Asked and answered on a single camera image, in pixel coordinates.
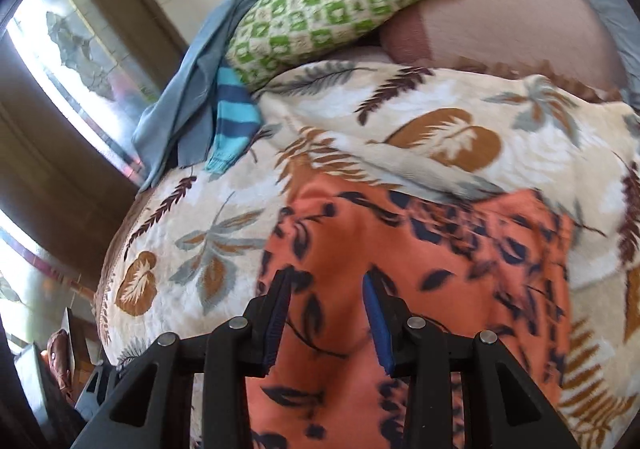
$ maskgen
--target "silver bolt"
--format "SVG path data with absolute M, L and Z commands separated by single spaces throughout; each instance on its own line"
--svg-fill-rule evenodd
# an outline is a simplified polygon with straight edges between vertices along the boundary
M 249 321 L 244 317 L 234 317 L 229 321 L 229 328 L 232 330 L 242 330 L 242 328 L 246 328 L 249 324 Z
M 425 321 L 422 317 L 418 317 L 414 315 L 413 317 L 409 317 L 406 320 L 406 325 L 409 326 L 412 330 L 419 330 L 420 328 L 424 328 L 427 326 L 427 321 Z
M 160 346 L 171 346 L 177 338 L 178 336 L 173 332 L 165 332 L 158 337 L 158 344 Z
M 484 344 L 495 344 L 495 342 L 498 340 L 498 336 L 491 330 L 482 330 L 480 332 L 480 340 Z

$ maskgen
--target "pink pillow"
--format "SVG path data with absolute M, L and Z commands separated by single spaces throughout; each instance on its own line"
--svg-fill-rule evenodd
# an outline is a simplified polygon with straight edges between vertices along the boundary
M 380 40 L 403 64 L 548 60 L 556 73 L 590 86 L 626 85 L 613 40 L 586 0 L 423 0 L 382 25 Z

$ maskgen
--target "teal and navy striped cloth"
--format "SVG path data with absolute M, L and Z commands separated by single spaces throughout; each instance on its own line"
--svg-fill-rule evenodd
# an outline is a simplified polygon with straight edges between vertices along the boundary
M 205 170 L 223 174 L 244 153 L 262 125 L 262 116 L 226 59 L 220 63 L 216 82 L 216 134 Z

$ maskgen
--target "floral blanket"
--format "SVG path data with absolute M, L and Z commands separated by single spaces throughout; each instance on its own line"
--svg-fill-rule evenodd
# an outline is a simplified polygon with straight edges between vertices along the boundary
M 536 188 L 575 225 L 559 410 L 584 449 L 613 447 L 640 405 L 631 108 L 589 104 L 543 76 L 349 61 L 290 70 L 255 96 L 266 125 L 236 165 L 221 177 L 201 164 L 167 173 L 112 245 L 97 293 L 112 362 L 162 332 L 195 336 L 242 313 L 278 210 L 317 173 L 444 203 Z

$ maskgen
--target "orange garment with dark leaves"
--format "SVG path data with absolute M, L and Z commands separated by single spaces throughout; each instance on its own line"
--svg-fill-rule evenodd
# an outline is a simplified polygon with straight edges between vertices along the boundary
M 446 331 L 495 331 L 555 404 L 569 347 L 571 232 L 533 190 L 444 205 L 317 175 L 280 211 L 265 247 L 258 293 L 284 270 L 292 297 L 276 365 L 247 381 L 254 445 L 400 447 L 406 384 L 378 365 L 362 302 L 369 270 Z

